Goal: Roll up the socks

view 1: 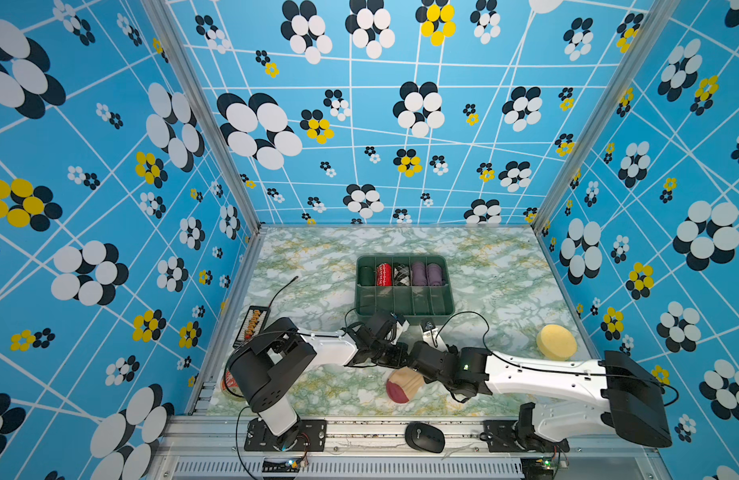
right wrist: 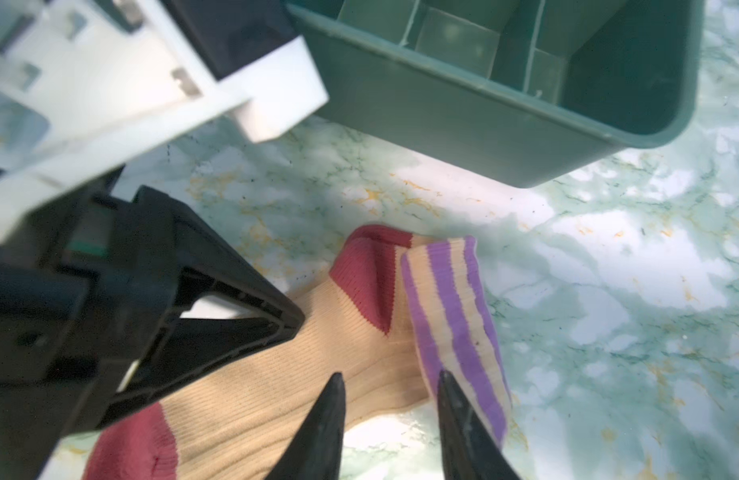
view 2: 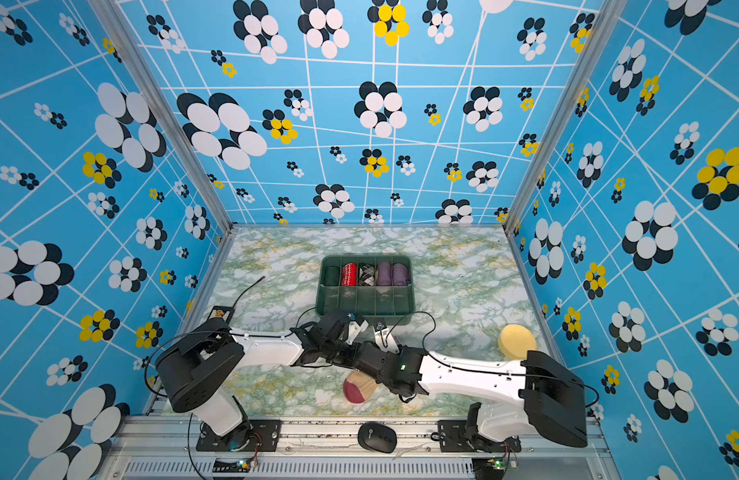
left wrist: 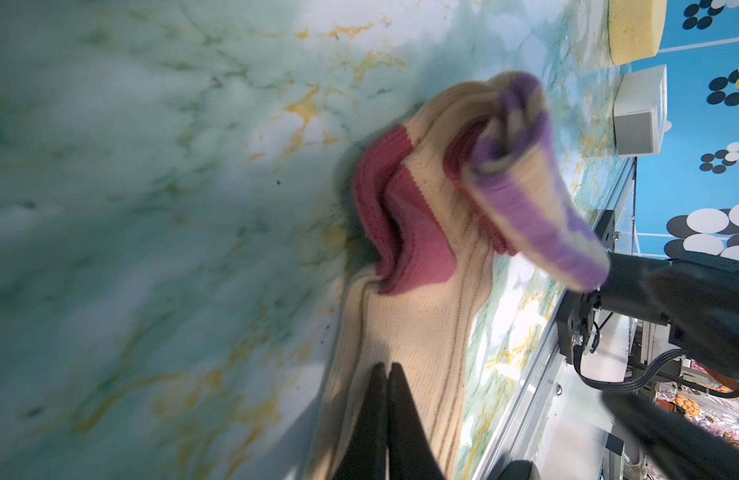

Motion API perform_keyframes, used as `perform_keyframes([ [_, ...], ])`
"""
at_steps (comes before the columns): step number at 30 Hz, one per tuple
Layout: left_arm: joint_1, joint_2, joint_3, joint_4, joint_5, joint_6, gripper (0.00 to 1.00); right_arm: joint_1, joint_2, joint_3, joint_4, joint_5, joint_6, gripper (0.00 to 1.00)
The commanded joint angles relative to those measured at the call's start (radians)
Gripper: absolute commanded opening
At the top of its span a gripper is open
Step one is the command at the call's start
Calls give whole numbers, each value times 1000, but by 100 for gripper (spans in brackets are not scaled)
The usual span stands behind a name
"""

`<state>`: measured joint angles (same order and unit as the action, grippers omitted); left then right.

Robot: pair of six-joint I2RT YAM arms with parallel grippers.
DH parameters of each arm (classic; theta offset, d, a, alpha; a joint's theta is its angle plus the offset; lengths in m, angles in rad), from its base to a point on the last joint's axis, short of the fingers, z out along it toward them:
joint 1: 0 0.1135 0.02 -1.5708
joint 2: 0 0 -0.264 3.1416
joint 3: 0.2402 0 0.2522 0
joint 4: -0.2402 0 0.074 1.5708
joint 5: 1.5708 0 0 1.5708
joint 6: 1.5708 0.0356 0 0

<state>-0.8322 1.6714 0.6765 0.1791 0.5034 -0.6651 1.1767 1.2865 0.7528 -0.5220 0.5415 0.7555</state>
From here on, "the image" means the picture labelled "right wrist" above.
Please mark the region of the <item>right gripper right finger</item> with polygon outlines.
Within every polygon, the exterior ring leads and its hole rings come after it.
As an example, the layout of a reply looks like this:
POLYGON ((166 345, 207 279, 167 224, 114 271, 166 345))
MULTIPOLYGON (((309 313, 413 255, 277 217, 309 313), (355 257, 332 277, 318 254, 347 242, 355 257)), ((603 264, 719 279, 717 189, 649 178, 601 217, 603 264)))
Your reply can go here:
POLYGON ((446 480, 519 480, 449 370, 439 373, 437 415, 446 480))

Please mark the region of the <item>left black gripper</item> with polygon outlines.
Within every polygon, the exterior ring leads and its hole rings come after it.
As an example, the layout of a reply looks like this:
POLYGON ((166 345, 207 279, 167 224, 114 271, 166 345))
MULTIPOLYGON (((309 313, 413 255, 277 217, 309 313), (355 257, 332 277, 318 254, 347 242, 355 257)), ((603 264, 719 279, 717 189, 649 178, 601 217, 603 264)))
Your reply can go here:
POLYGON ((39 208, 0 244, 0 479, 37 478, 64 436, 107 428, 304 324, 190 207, 150 187, 116 199, 117 178, 39 208))

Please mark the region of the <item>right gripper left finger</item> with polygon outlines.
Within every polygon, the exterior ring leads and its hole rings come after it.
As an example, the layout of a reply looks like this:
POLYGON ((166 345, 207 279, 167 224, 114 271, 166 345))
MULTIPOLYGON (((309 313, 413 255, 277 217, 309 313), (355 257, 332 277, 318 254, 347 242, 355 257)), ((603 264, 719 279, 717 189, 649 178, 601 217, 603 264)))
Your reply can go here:
POLYGON ((338 479, 345 414, 345 385, 342 374, 336 372, 266 479, 338 479))

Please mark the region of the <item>beige purple striped sock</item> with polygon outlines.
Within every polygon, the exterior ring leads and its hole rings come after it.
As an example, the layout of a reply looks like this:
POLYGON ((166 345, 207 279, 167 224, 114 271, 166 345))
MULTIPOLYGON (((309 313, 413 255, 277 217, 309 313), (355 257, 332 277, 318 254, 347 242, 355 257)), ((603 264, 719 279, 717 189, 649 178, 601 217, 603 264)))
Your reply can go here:
POLYGON ((293 340, 105 429, 85 477, 263 478, 335 373, 355 425, 429 401, 447 370, 493 441, 505 441, 511 394, 475 238, 362 226, 297 305, 305 322, 293 340))

